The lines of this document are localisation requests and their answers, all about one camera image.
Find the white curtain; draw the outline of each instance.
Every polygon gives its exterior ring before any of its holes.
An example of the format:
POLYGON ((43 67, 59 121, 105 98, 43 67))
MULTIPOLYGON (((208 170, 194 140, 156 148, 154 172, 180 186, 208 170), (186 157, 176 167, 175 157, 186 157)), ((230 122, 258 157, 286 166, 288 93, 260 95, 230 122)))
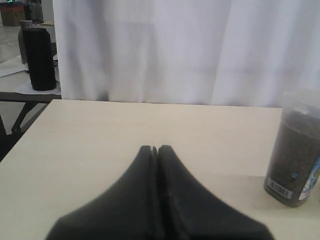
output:
POLYGON ((54 0, 64 99, 277 106, 320 88, 319 0, 54 0))

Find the white paper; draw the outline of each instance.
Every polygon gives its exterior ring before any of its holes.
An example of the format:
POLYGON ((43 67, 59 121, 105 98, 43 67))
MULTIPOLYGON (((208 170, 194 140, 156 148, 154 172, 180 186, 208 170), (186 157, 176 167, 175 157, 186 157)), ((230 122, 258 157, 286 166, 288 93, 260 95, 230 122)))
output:
POLYGON ((15 90, 18 94, 25 94, 25 95, 61 95, 61 87, 60 83, 56 83, 56 88, 49 91, 36 91, 32 88, 30 79, 27 79, 24 84, 18 86, 15 90))
POLYGON ((0 78, 25 71, 27 68, 27 65, 21 63, 21 56, 19 55, 0 64, 0 78))

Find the clear plastic container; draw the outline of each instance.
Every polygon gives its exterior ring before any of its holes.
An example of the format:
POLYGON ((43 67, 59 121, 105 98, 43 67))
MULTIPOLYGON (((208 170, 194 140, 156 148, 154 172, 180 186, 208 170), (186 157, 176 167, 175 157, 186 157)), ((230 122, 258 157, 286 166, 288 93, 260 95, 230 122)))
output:
POLYGON ((311 194, 320 174, 320 93, 286 94, 264 188, 297 207, 311 194))

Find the table leg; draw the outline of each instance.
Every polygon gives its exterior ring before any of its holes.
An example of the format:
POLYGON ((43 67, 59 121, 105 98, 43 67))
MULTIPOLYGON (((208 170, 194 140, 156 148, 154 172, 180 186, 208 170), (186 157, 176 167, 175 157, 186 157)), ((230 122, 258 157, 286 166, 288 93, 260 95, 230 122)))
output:
POLYGON ((0 115, 0 139, 7 135, 4 122, 2 121, 1 115, 0 115))
POLYGON ((26 115, 37 105, 36 102, 28 101, 24 104, 19 116, 17 117, 13 127, 11 128, 12 133, 21 133, 21 124, 25 119, 26 115))

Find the wooden table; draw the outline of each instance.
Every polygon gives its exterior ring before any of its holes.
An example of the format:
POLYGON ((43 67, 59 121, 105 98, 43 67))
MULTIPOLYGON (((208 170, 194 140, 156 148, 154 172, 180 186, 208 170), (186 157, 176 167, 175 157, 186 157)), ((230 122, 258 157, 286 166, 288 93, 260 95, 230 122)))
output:
POLYGON ((112 185, 141 145, 172 145, 212 193, 276 239, 319 239, 320 186, 298 208, 263 180, 280 108, 54 100, 0 163, 0 239, 42 240, 112 185))

